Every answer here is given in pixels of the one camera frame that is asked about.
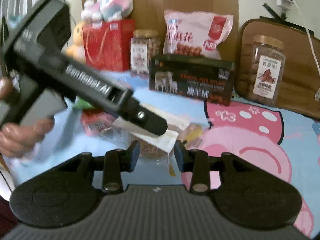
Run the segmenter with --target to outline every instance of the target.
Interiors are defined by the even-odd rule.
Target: pink snack bag
[[[233,15],[166,10],[164,19],[167,24],[164,54],[221,59],[217,45],[231,32]]]

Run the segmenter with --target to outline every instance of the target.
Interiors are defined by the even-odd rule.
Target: pink pattern
[[[302,140],[303,139],[303,133],[298,131],[298,132],[295,132],[293,134],[286,135],[285,138],[286,139],[299,139],[299,140]]]
[[[286,182],[291,181],[290,160],[278,145],[284,134],[280,112],[231,102],[230,107],[207,104],[207,113],[209,119],[215,119],[212,122],[213,127],[201,136],[199,149],[217,157],[223,152],[231,152]],[[235,119],[233,122],[229,120],[230,114],[233,114],[231,116]],[[192,173],[181,175],[187,188],[191,177]],[[211,172],[210,179],[211,188],[221,185],[217,172]],[[310,236],[313,224],[313,215],[303,200],[295,226],[306,236]]]
[[[209,118],[215,118],[214,125],[215,126],[234,126],[241,127],[247,130],[250,130],[256,134],[261,136],[266,136],[265,132],[259,130],[259,127],[263,126],[269,130],[268,137],[275,143],[279,143],[283,137],[283,129],[282,129],[282,117],[280,112],[271,111],[262,107],[254,106],[251,108],[254,113],[253,114],[249,109],[250,105],[239,103],[239,102],[231,102],[230,106],[221,106],[216,104],[207,104],[207,112]],[[228,122],[224,121],[221,118],[217,118],[216,112],[219,111],[223,113],[223,111],[227,111],[227,113],[233,113],[236,115],[236,122]],[[247,113],[251,117],[244,118],[240,115],[240,113]],[[271,117],[271,120],[266,119],[264,116]]]
[[[299,229],[300,232],[305,234],[307,237],[310,237],[313,230],[314,218],[306,204],[305,200],[302,198],[302,207],[300,213],[294,223],[294,226]]]
[[[200,149],[220,157],[231,152],[271,174],[290,182],[291,164],[284,150],[267,136],[243,128],[214,126],[202,136]]]

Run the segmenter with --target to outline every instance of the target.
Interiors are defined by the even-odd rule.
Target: snack bag
[[[233,15],[166,10],[164,19],[167,24],[164,54],[221,59],[217,45],[231,32]]]
[[[80,121],[86,135],[96,135],[103,130],[112,129],[115,120],[115,117],[107,114],[103,109],[86,109],[82,111]]]
[[[76,103],[72,106],[73,109],[94,109],[95,107],[92,106],[87,101],[83,100],[82,98],[77,98]]]

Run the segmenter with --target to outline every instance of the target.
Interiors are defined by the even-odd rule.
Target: white label
[[[68,65],[65,73],[71,76],[72,78],[80,81],[82,84],[90,86],[91,88],[94,88],[95,90],[97,90],[98,92],[104,95],[106,95],[111,89],[110,86],[88,75],[86,72],[75,68],[73,65]]]
[[[259,68],[253,93],[265,98],[273,98],[280,73],[281,61],[260,56]]]
[[[131,69],[138,74],[149,74],[146,44],[131,44]]]
[[[167,130],[165,134],[156,136],[148,131],[145,131],[141,127],[118,117],[112,124],[115,127],[123,128],[134,136],[146,141],[147,143],[158,147],[159,149],[169,153],[172,151],[174,144],[177,140],[179,133],[171,130]]]
[[[184,117],[176,116],[174,114],[169,114],[150,104],[141,104],[141,105],[149,109],[150,111],[156,113],[157,115],[161,116],[162,118],[166,119],[168,125],[177,126],[181,131],[184,131],[190,125],[190,121]]]

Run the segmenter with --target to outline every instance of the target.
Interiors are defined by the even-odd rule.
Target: snack jar
[[[253,38],[253,56],[249,70],[247,99],[274,106],[284,74],[284,43],[272,37]]]
[[[149,77],[151,57],[159,54],[160,38],[155,30],[135,30],[131,38],[131,72]]]

